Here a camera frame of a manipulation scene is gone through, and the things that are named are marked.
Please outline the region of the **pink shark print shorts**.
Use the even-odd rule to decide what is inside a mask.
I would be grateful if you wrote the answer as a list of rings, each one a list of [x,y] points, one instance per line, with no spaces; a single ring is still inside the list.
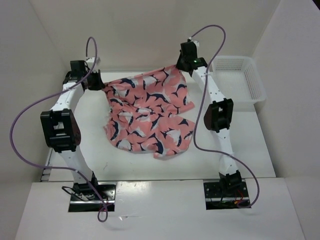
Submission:
[[[156,159],[189,148],[195,123],[180,115],[195,105],[175,65],[107,82],[103,91],[110,107],[104,130],[114,147]]]

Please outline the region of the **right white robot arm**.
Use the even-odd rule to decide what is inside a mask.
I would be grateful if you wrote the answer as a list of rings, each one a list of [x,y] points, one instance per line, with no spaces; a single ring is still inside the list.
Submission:
[[[230,140],[234,102],[219,90],[205,59],[198,57],[198,47],[199,42],[196,40],[188,39],[181,43],[176,67],[183,72],[188,72],[203,92],[200,111],[205,103],[205,95],[208,95],[210,103],[203,116],[203,123],[213,136],[219,147],[218,152],[221,154],[218,171],[220,196],[230,197],[242,184],[241,173],[233,158],[234,152]]]

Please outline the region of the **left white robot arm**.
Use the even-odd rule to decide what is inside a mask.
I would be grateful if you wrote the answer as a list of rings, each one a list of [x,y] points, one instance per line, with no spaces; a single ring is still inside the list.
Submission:
[[[84,177],[72,173],[73,187],[70,194],[80,201],[97,200],[100,187],[94,172],[88,167],[80,149],[81,131],[74,116],[76,106],[86,90],[105,88],[98,68],[99,57],[73,60],[62,82],[62,93],[49,111],[40,114],[45,142],[65,161],[67,167],[80,171]]]

